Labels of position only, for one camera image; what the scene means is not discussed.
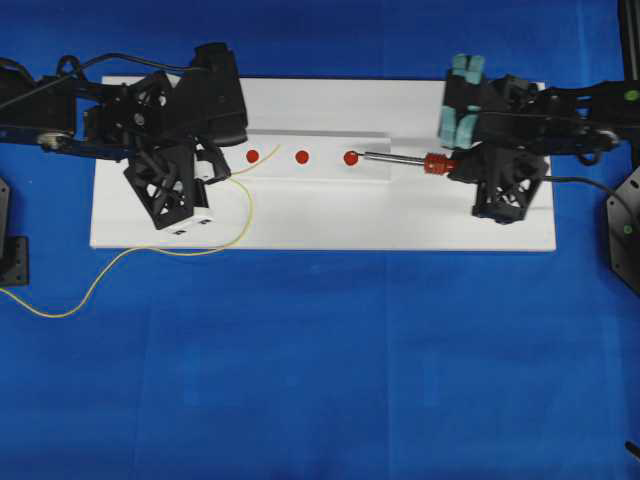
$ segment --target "red handle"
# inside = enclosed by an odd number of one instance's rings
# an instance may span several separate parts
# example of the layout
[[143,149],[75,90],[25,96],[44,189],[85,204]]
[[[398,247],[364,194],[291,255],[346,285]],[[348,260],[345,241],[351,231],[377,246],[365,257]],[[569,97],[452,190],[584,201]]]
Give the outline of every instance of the red handle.
[[424,159],[424,172],[431,175],[444,175],[456,166],[456,161],[441,153],[427,153]]

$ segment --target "black cable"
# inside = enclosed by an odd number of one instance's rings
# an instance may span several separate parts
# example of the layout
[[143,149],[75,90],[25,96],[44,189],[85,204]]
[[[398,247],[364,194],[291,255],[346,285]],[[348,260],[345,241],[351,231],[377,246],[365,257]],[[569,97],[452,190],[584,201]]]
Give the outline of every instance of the black cable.
[[0,58],[0,67],[1,66],[7,66],[18,70],[32,85],[36,84],[29,71],[18,62],[11,60],[10,58]]
[[126,55],[124,53],[105,53],[104,55],[100,55],[99,57],[95,57],[92,58],[91,60],[77,66],[76,68],[74,68],[71,72],[67,73],[66,75],[63,75],[59,78],[56,78],[55,80],[45,84],[45,85],[41,85],[37,88],[34,88],[33,90],[28,91],[27,93],[23,93],[22,95],[18,95],[17,97],[12,98],[11,100],[7,100],[6,102],[0,103],[0,110],[7,108],[15,103],[18,103],[22,100],[24,100],[25,98],[29,98],[33,95],[36,95],[40,92],[43,92],[55,85],[58,85],[66,80],[69,80],[70,78],[73,78],[73,76],[78,73],[81,72],[83,70],[86,70],[89,67],[92,67],[93,65],[96,65],[97,63],[100,62],[104,62],[106,60],[112,60],[114,58],[120,59],[120,60],[126,60],[128,62],[133,62],[133,63],[140,63],[142,65],[147,65],[149,67],[155,67],[155,68],[159,68],[162,70],[169,70],[169,71],[174,71],[174,72],[193,72],[193,71],[205,71],[207,72],[208,70],[206,68],[202,68],[202,67],[176,67],[175,65],[165,65],[164,63],[158,63],[158,62],[154,62],[152,60],[147,60],[144,58],[140,58],[140,57],[134,57],[133,55]]
[[587,185],[591,185],[593,187],[599,188],[600,190],[607,192],[609,196],[615,198],[616,200],[618,200],[618,202],[620,202],[620,205],[624,207],[624,209],[627,211],[627,213],[631,217],[631,223],[633,224],[633,229],[636,231],[637,234],[640,233],[640,221],[633,214],[633,210],[631,209],[629,204],[626,202],[624,198],[618,195],[618,193],[616,193],[615,190],[612,190],[606,185],[586,177],[554,177],[554,176],[547,175],[542,177],[542,180],[546,182],[554,182],[554,183],[586,183]]

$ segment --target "robotic arm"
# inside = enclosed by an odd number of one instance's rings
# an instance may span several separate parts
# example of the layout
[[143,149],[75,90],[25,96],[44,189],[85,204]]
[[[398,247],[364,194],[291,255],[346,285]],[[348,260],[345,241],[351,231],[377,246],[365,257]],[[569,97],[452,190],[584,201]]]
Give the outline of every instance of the robotic arm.
[[[87,80],[86,68],[112,58],[184,75],[175,85],[162,70],[132,85]],[[82,140],[75,138],[78,98],[96,102],[84,112]],[[22,65],[0,59],[0,142],[117,162],[128,159],[125,176],[159,230],[180,225],[173,233],[184,233],[194,209],[208,209],[205,185],[231,175],[221,147],[244,142],[246,127],[235,58],[223,43],[196,48],[189,67],[122,54],[81,65],[67,55],[55,76],[37,82]],[[196,178],[196,171],[208,173]]]
[[581,177],[547,176],[547,155],[597,164],[622,140],[640,147],[640,81],[540,90],[506,75],[489,80],[480,56],[456,55],[447,72],[440,117],[449,157],[373,152],[365,159],[423,166],[426,173],[476,185],[472,215],[500,224],[525,219],[543,181],[579,181],[607,191],[612,268],[640,294],[640,169],[618,189]]

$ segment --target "screwdriver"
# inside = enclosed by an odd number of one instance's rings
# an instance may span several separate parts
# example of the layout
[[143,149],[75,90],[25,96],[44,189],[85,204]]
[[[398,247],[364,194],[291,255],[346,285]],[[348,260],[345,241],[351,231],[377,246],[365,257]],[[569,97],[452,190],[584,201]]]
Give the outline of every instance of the screwdriver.
[[347,165],[355,165],[358,158],[373,160],[376,162],[399,163],[402,165],[417,165],[424,168],[424,172],[431,175],[444,175],[453,170],[456,161],[441,153],[427,153],[424,158],[408,157],[406,155],[393,155],[390,153],[364,152],[358,153],[353,150],[345,153],[344,162]]

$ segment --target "metal rod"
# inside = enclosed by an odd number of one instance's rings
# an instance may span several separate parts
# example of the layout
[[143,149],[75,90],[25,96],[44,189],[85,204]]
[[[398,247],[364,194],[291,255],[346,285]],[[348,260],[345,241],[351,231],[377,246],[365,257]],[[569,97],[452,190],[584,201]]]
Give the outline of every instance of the metal rod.
[[424,165],[424,158],[407,157],[405,155],[392,155],[390,153],[364,152],[360,154],[365,160],[375,160],[376,162],[401,163],[404,165]]

